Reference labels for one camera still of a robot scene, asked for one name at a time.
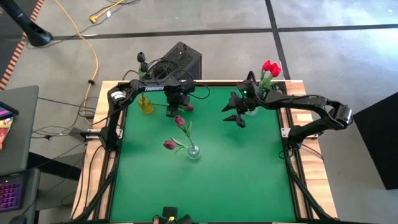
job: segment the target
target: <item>vase with red flowers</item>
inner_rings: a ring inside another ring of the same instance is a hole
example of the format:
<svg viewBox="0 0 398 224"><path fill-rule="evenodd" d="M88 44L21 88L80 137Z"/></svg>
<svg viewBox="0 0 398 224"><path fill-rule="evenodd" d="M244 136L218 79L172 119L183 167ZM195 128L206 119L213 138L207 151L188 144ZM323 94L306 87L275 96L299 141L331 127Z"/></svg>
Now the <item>vase with red flowers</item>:
<svg viewBox="0 0 398 224"><path fill-rule="evenodd" d="M171 140L167 140L164 142L163 146L169 150L175 150L175 154L186 150L188 158L190 159L199 159L200 157L200 148L198 145L194 144L191 139L192 135L192 121L190 121L188 126L185 126L185 120L181 116L174 117L174 121L177 124L177 127L181 129L184 135L188 138L189 143L184 144L175 138L171 137Z"/></svg>

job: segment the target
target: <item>wooden table frame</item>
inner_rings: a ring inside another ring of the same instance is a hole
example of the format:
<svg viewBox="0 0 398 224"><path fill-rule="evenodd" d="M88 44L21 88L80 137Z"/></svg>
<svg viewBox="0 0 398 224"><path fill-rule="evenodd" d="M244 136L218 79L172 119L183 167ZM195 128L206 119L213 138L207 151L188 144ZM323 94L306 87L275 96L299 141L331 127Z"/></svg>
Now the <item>wooden table frame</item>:
<svg viewBox="0 0 398 224"><path fill-rule="evenodd" d="M197 83L206 83L207 85L234 85L236 82L240 82L241 80L197 80ZM108 99L107 92L118 83L123 81L104 81L101 87L101 91L99 93L98 104L96 107L94 123L104 119L108 115ZM289 81L277 81L284 83L286 93L288 95L305 95L305 89L303 82L300 80L289 80ZM290 127L292 124L295 125L306 125L307 123L312 121L311 112L305 110L297 110L297 109L281 109L278 111L278 115L280 119L280 126L282 127ZM102 121L93 126L93 128L102 128L105 125L105 121ZM306 139L304 140L304 144L310 146L314 150L320 153L320 148L318 144L318 140L316 139ZM91 201L91 199L95 196L98 191L98 187L100 186L100 180L104 180L106 175L109 174L115 158L115 152L105 152L104 149L100 149L95 157L94 153L96 149L101 145L99 140L92 140L88 143L86 154L85 154L85 163L84 163L84 174L81 175L79 179L79 184L77 188L77 193L75 197L75 203L73 204L73 210L76 209L76 213L72 218L76 218L79 214L82 213L83 208L86 204ZM87 189L88 186L88 171L90 170L90 162L92 161L91 168L91 178L90 178L90 189ZM328 183L328 179L326 176L325 166L323 161L319 158L315 153L306 150L305 147L302 147L301 150L297 151L297 153L291 157L292 164L294 165L294 169L299 173L299 176L304 177L304 182L307 185L308 190L313 195L313 197L317 200L317 202L322 206L324 211L332 217L337 217L335 206L333 203L333 199L330 192L330 187ZM113 194L109 194L113 192L113 185L116 181L113 181L111 186L109 186L105 193L102 196L101 203L97 206L96 210L91 214L90 219L109 219L110 217L110 209L108 209L111 205L111 198ZM313 213L311 209L308 209L308 203L304 200L301 191L298 189L296 184L291 185L291 191L293 195L294 207L296 218L312 218L312 215L316 218L316 215Z"/></svg>

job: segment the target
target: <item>yellow extension cord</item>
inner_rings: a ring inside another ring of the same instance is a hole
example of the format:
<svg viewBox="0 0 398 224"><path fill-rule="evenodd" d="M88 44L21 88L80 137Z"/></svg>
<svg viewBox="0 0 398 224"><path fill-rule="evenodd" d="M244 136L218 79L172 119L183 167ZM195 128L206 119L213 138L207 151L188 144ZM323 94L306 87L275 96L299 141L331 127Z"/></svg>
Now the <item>yellow extension cord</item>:
<svg viewBox="0 0 398 224"><path fill-rule="evenodd" d="M98 73L98 57L97 57L97 54L95 53L95 50L94 50L93 46L88 42L88 40L86 40L86 39L80 34L79 29L77 29L77 26L76 26L75 22L74 22L73 19L69 16L69 14L66 12L66 10L62 7L62 5L61 5L57 0L55 0L55 2L56 2L56 3L58 4L58 6L62 9L63 13L65 13L65 15L67 15L68 19L69 19L70 22L73 24L73 26L74 26L74 28L75 28L77 34L79 35L79 38L81 38L82 40L84 40L84 41L90 46L90 49L91 49L91 51L93 52L94 57L95 57L95 71L94 71L94 74L93 74L91 80L94 80L94 79L95 79L95 76L97 76L97 73ZM89 94L89 92L90 92L91 86L92 86L92 84L89 83L89 84L88 84L87 91L86 91L86 95L85 95L85 100L84 100L83 108L86 108L87 98L88 98L88 94Z"/></svg>
<svg viewBox="0 0 398 224"><path fill-rule="evenodd" d="M100 12L98 15L92 15L90 16L90 22L92 23L96 23L97 19L99 18L99 16L102 16L106 11L112 9L113 7L117 6L118 4L120 4L121 2L123 2L124 0L120 0L118 2L116 2L115 4L113 4L110 7L107 7L106 9L102 10L102 12Z"/></svg>

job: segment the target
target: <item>red tulip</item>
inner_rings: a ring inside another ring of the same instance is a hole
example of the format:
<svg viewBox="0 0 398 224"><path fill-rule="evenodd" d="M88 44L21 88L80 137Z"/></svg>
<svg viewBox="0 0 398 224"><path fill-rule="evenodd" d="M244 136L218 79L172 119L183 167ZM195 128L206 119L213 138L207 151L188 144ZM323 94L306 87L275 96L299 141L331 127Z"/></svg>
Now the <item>red tulip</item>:
<svg viewBox="0 0 398 224"><path fill-rule="evenodd" d="M177 124L177 126L184 126L185 124L185 120L181 117L181 116L176 116L174 117L175 123Z"/></svg>
<svg viewBox="0 0 398 224"><path fill-rule="evenodd" d="M186 107L186 109L187 109L187 111L193 111L193 105L188 105L188 106Z"/></svg>
<svg viewBox="0 0 398 224"><path fill-rule="evenodd" d="M270 71L271 70L271 61L268 60L268 61L264 62L264 64L262 65L262 69L264 71Z"/></svg>
<svg viewBox="0 0 398 224"><path fill-rule="evenodd" d="M177 146L177 143L175 143L175 141L173 141L173 140L167 140L167 141L164 142L163 146L166 149L173 150Z"/></svg>
<svg viewBox="0 0 398 224"><path fill-rule="evenodd" d="M271 65L271 75L272 75L272 77L278 77L278 75L280 74L280 68L279 68L279 65L278 64L276 64L276 63L273 63L272 65Z"/></svg>

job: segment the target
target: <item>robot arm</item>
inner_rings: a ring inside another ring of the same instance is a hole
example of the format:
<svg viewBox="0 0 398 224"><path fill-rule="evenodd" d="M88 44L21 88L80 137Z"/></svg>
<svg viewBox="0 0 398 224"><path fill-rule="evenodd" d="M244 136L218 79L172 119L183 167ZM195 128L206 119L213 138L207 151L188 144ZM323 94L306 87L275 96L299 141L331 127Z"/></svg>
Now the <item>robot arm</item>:
<svg viewBox="0 0 398 224"><path fill-rule="evenodd" d="M162 80L131 80L129 83L120 83L108 91L108 118L106 126L101 128L99 133L99 139L106 150L118 150L120 147L116 128L122 110L127 108L138 94L149 91L164 91L168 103L166 116L174 117L177 115L179 105L189 104L188 94L195 91L195 82L193 80L181 82L170 75Z"/></svg>
<svg viewBox="0 0 398 224"><path fill-rule="evenodd" d="M319 114L320 119L318 120L305 126L291 127L287 142L292 149L299 149L307 136L321 134L327 129L345 129L352 123L352 110L346 105L318 95L289 96L274 90L262 90L257 86L253 72L249 72L247 79L238 83L237 86L242 97L231 92L231 98L222 112L235 109L237 115L225 118L224 121L235 121L241 128L246 126L242 114L252 111L258 106L268 110L296 108Z"/></svg>

